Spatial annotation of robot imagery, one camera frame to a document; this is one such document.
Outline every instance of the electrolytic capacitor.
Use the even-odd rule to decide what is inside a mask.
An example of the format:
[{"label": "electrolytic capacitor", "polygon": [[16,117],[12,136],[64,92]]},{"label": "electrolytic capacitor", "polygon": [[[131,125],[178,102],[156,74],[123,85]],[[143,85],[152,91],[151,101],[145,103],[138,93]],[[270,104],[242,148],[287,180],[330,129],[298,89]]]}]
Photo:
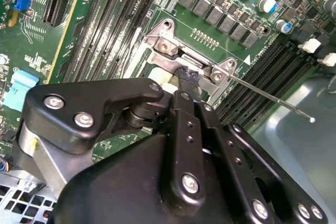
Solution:
[{"label": "electrolytic capacitor", "polygon": [[280,19],[276,22],[275,27],[277,28],[278,31],[282,32],[283,34],[288,34],[290,33],[292,29],[292,25],[283,19]]},{"label": "electrolytic capacitor", "polygon": [[277,2],[275,0],[260,0],[258,7],[264,13],[272,13],[277,8]]}]

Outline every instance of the black plastic part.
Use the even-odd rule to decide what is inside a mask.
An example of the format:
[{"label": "black plastic part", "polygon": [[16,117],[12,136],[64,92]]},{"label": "black plastic part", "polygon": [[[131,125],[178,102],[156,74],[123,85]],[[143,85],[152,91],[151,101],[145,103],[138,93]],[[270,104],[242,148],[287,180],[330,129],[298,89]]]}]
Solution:
[{"label": "black plastic part", "polygon": [[[58,110],[46,107],[44,99],[50,95],[62,98],[65,106]],[[160,86],[148,78],[37,86],[26,95],[22,118],[36,135],[68,153],[81,154],[124,128],[123,123],[115,129],[124,108],[162,97]],[[75,123],[74,117],[80,112],[93,117],[93,126],[84,128]]]}]

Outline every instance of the capacitor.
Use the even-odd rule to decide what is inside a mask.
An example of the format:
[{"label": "capacitor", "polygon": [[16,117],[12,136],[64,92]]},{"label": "capacitor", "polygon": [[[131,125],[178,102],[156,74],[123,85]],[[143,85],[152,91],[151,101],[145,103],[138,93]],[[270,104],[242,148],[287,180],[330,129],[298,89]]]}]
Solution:
[{"label": "capacitor", "polygon": [[336,0],[324,0],[323,9],[332,14],[336,14]]},{"label": "capacitor", "polygon": [[280,19],[276,22],[275,27],[277,28],[278,31],[282,32],[283,34],[288,34],[290,33],[292,29],[292,25],[283,19]]},{"label": "capacitor", "polygon": [[277,2],[275,0],[260,0],[258,7],[264,13],[272,13],[277,8]]}]

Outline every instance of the metal rod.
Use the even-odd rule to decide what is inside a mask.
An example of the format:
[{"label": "metal rod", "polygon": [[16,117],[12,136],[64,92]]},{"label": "metal rod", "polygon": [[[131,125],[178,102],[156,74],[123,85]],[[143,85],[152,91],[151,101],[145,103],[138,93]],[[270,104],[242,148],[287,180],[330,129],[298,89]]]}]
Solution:
[{"label": "metal rod", "polygon": [[238,78],[238,77],[235,77],[233,75],[231,75],[227,70],[224,70],[225,74],[227,76],[229,76],[232,80],[240,83],[241,85],[257,92],[258,94],[261,94],[263,95],[264,97],[268,98],[269,100],[271,101],[274,101],[278,104],[280,104],[281,106],[284,106],[285,108],[288,108],[289,110],[295,112],[296,114],[300,115],[300,116],[303,116],[304,118],[308,119],[309,122],[311,123],[314,123],[315,122],[315,118],[311,117],[310,115],[304,113],[303,111],[299,110],[297,107],[293,106],[292,104],[288,103],[288,102],[285,102],[269,93],[266,93],[265,91],[251,85],[250,83],[246,82],[246,81],[243,81],[242,79]]}]

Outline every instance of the motherboard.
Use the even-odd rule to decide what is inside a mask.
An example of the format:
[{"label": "motherboard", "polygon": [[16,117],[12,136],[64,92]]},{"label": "motherboard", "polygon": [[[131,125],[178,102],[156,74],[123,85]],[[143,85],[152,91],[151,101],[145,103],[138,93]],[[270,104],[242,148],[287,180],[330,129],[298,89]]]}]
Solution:
[{"label": "motherboard", "polygon": [[[10,150],[35,85],[148,76],[173,83],[181,64],[199,71],[202,99],[223,124],[255,129],[274,104],[221,69],[288,97],[331,65],[335,7],[336,0],[0,0],[0,153]],[[94,158],[146,134],[99,143]]]}]

